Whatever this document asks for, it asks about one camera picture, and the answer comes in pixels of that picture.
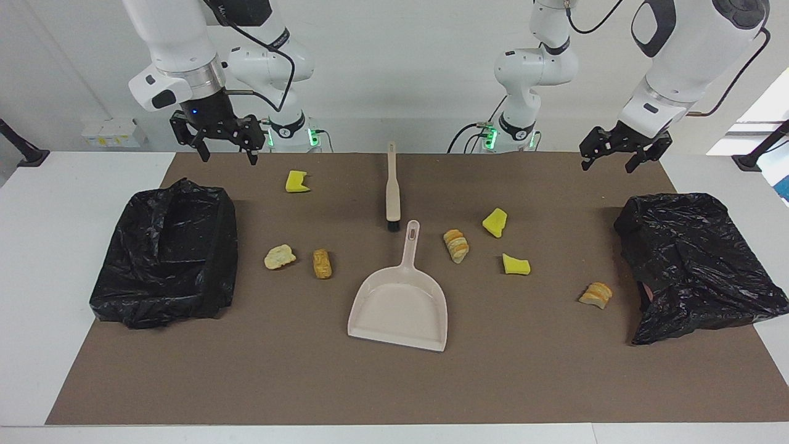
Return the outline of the beige plastic dustpan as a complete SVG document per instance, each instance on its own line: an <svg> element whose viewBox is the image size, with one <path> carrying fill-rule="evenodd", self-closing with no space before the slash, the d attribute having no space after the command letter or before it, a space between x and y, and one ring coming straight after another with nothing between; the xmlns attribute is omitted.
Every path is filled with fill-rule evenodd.
<svg viewBox="0 0 789 444"><path fill-rule="evenodd" d="M448 342L448 304L440 285L415 265L420 223L409 220L402 261L379 269L353 299L350 337L444 352Z"/></svg>

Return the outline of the open black trash bag bin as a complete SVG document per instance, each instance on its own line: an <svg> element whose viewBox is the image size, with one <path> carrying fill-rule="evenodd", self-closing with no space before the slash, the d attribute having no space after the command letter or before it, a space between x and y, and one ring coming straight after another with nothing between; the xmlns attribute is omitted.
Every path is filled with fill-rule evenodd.
<svg viewBox="0 0 789 444"><path fill-rule="evenodd" d="M134 194L113 230L89 305L130 329L214 318L234 300L235 205L221 187L180 179Z"/></svg>

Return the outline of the beige hand brush black bristles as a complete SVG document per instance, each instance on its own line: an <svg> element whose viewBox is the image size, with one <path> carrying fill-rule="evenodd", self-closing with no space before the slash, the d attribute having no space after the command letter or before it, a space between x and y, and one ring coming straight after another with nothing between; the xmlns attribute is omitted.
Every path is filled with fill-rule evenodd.
<svg viewBox="0 0 789 444"><path fill-rule="evenodd" d="M387 181L385 188L385 217L387 230L397 232L400 230L401 196L398 185L396 168L396 144L390 141L387 144Z"/></svg>

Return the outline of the white wall socket box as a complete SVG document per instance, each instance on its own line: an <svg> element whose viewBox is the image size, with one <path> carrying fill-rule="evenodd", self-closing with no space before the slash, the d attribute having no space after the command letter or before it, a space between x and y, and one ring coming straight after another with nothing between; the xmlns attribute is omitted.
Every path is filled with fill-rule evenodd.
<svg viewBox="0 0 789 444"><path fill-rule="evenodd" d="M100 149L143 149L149 143L149 137L134 118L88 121L81 137L88 146Z"/></svg>

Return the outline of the crumpled black trash bag bin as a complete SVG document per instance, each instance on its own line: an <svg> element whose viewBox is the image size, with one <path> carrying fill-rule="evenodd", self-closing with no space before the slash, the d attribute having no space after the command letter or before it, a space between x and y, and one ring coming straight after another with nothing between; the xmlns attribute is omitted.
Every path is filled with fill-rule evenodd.
<svg viewBox="0 0 789 444"><path fill-rule="evenodd" d="M653 292L633 345L789 314L789 296L707 193L630 197L614 223L634 280Z"/></svg>

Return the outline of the brown table mat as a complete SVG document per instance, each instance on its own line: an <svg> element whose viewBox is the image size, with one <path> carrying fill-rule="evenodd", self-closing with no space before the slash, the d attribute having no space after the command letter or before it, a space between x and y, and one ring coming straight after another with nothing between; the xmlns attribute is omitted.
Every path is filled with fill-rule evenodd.
<svg viewBox="0 0 789 444"><path fill-rule="evenodd" d="M397 265L386 159L375 154L177 154L163 185L225 188L239 228L231 307L217 319L131 331L96 321L48 424L478 424L784 422L789 386L752 326L629 341L639 292L614 221L634 195L671 193L658 163L584 172L576 154L398 155L403 217L422 225L416 265L442 287L448 342L430 352L352 338L370 273ZM287 193L290 170L311 191ZM501 239L481 222L508 214ZM443 234L470 251L455 264ZM296 261L268 270L277 245ZM313 251L333 274L319 280ZM502 254L528 260L507 275ZM606 309L578 298L613 290Z"/></svg>

